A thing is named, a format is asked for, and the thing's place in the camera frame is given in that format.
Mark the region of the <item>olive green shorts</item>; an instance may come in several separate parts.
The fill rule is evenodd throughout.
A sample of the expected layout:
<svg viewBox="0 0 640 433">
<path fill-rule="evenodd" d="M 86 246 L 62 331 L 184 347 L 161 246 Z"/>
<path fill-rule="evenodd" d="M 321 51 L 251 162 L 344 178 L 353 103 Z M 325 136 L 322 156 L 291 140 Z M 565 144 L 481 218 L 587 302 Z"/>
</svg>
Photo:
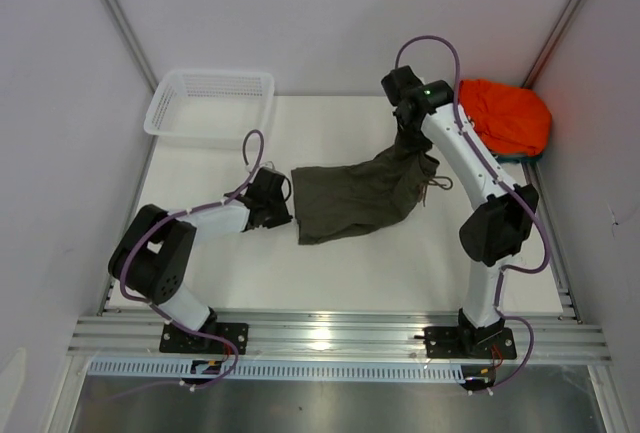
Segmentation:
<svg viewBox="0 0 640 433">
<path fill-rule="evenodd" d="M 346 166 L 307 166 L 291 172 L 298 243 L 312 246 L 371 234 L 404 221 L 426 202 L 431 187 L 453 180 L 437 173 L 424 137 L 398 131 L 372 159 Z"/>
</svg>

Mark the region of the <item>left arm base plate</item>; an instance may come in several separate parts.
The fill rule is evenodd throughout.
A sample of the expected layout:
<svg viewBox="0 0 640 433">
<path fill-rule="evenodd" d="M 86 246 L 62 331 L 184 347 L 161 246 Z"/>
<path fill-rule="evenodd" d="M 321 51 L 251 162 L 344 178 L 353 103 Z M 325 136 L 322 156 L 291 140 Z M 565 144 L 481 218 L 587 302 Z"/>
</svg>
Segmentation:
<svg viewBox="0 0 640 433">
<path fill-rule="evenodd" d="M 213 323 L 208 326 L 206 334 L 220 337 L 232 343 L 239 355 L 246 353 L 249 339 L 249 325 L 247 323 Z M 173 324 L 163 327 L 159 351 L 176 354 L 233 354 L 232 348 L 226 343 L 202 335 L 187 333 Z"/>
</svg>

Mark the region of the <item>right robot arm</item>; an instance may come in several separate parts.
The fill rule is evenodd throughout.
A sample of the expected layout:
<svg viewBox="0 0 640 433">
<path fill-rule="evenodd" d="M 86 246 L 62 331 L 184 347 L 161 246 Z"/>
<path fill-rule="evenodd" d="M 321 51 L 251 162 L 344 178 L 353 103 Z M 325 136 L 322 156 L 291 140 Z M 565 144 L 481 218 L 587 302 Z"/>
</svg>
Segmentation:
<svg viewBox="0 0 640 433">
<path fill-rule="evenodd" d="M 475 133 L 451 87 L 443 80 L 423 83 L 408 66 L 391 70 L 381 81 L 394 108 L 399 132 L 433 144 L 453 169 L 472 213 L 459 229 L 470 258 L 467 294 L 454 327 L 427 327 L 430 358 L 489 359 L 500 347 L 516 356 L 513 335 L 498 305 L 504 271 L 529 238 L 539 194 L 505 173 Z"/>
</svg>

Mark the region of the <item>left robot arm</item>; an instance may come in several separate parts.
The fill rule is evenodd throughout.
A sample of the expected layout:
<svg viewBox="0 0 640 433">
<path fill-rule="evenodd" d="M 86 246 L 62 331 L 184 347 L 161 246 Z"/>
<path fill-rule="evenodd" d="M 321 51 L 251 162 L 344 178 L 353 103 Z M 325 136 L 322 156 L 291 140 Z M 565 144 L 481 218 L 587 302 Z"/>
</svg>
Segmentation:
<svg viewBox="0 0 640 433">
<path fill-rule="evenodd" d="M 249 326 L 223 323 L 184 283 L 194 246 L 229 234 L 275 228 L 292 221 L 286 201 L 290 180 L 269 168 L 258 169 L 238 194 L 190 212 L 171 213 L 143 206 L 113 252 L 108 272 L 135 301 L 166 318 L 162 353 L 243 355 Z"/>
</svg>

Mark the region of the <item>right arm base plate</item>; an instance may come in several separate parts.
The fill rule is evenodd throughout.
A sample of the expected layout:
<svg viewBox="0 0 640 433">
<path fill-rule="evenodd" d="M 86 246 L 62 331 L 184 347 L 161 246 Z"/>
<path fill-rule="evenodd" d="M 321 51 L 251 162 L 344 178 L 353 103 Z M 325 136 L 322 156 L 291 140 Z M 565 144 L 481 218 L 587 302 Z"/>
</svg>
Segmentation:
<svg viewBox="0 0 640 433">
<path fill-rule="evenodd" d="M 429 326 L 414 336 L 421 341 L 426 356 L 431 359 L 497 358 L 515 360 L 517 350 L 512 330 L 498 325 L 496 328 L 470 328 L 461 326 Z"/>
</svg>

